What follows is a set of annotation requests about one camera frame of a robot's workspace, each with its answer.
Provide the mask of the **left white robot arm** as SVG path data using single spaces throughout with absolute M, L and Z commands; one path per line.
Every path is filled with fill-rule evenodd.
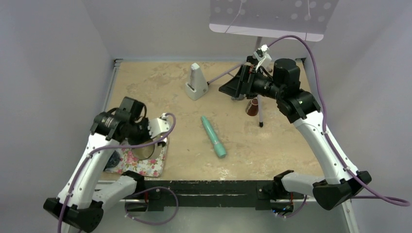
M 155 124 L 168 126 L 167 114 L 156 121 L 146 117 L 144 103 L 123 98 L 117 108 L 96 115 L 83 155 L 69 181 L 55 198 L 47 198 L 44 210 L 58 220 L 59 233 L 90 233 L 104 213 L 126 196 L 138 199 L 145 192 L 144 177 L 133 171 L 121 174 L 114 183 L 96 191 L 95 187 L 116 149 L 152 145 L 150 140 L 163 133 Z

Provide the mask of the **dark blue mug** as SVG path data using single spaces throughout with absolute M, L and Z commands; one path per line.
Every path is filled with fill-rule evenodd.
M 120 154 L 116 150 L 113 151 L 104 169 L 107 170 L 107 169 L 115 168 L 121 162 L 121 159 L 122 157 L 120 156 Z

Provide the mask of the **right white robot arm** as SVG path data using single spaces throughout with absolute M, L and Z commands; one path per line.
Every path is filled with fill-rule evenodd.
M 219 87 L 219 91 L 231 97 L 257 96 L 274 99 L 279 111 L 304 137 L 316 159 L 323 176 L 284 171 L 274 177 L 272 186 L 265 192 L 274 199 L 283 198 L 291 192 L 312 196 L 325 210 L 331 210 L 355 197 L 362 189 L 360 182 L 368 184 L 372 178 L 368 171 L 359 171 L 344 157 L 343 166 L 333 153 L 328 139 L 330 133 L 323 129 L 323 113 L 314 96 L 300 87 L 300 68 L 292 59 L 278 59 L 273 75 L 262 68 L 241 65 L 237 74 Z

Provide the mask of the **cream mug black handle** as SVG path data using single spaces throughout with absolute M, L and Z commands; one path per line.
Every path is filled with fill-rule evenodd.
M 139 160 L 158 159 L 164 155 L 166 148 L 167 140 L 163 140 L 150 146 L 131 149 L 131 152 Z

